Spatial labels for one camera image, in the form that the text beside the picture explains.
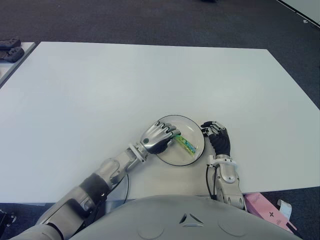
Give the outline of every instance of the pink package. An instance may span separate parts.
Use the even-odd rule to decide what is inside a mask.
[[[297,230],[288,219],[269,202],[261,193],[251,193],[244,196],[245,204],[249,213],[267,220],[289,232],[292,231],[287,227],[289,223],[294,230]]]

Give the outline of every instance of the robotic hand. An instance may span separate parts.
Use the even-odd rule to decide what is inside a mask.
[[[209,138],[215,150],[215,156],[209,155],[207,164],[207,173],[208,168],[215,168],[213,185],[216,187],[217,194],[213,194],[212,198],[246,210],[245,199],[239,188],[237,164],[230,157],[231,145],[227,129],[217,121],[207,121],[201,127],[203,134]]]
[[[86,226],[85,220],[107,199],[116,185],[148,154],[162,153],[180,131],[173,125],[157,121],[139,142],[118,156],[105,160],[99,169],[49,208],[37,221],[12,240],[67,240]]]

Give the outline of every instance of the clear glass plate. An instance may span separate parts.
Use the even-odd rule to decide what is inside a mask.
[[[157,156],[167,164],[174,166],[186,166],[194,163],[205,149],[205,138],[199,126],[191,119],[180,115],[165,116],[159,121],[176,126],[180,130],[181,136],[190,142],[195,148],[195,154],[190,155],[174,139],[168,143],[167,149],[157,154]]]

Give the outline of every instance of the joint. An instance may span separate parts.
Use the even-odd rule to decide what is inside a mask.
[[[207,165],[209,168],[217,168],[218,165],[221,164],[232,165],[235,168],[237,167],[236,161],[232,160],[228,155],[217,155],[216,159],[213,155],[208,156]]]
[[[129,143],[129,148],[131,149],[133,154],[136,156],[136,158],[140,160],[140,162],[142,163],[146,162],[148,152],[140,142],[136,143],[135,145]]]

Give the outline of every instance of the small green item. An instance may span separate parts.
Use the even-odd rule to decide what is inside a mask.
[[[185,139],[181,135],[176,135],[174,139],[177,141],[178,144],[180,144],[191,156],[194,156],[196,153],[196,148],[188,142],[187,139]]]

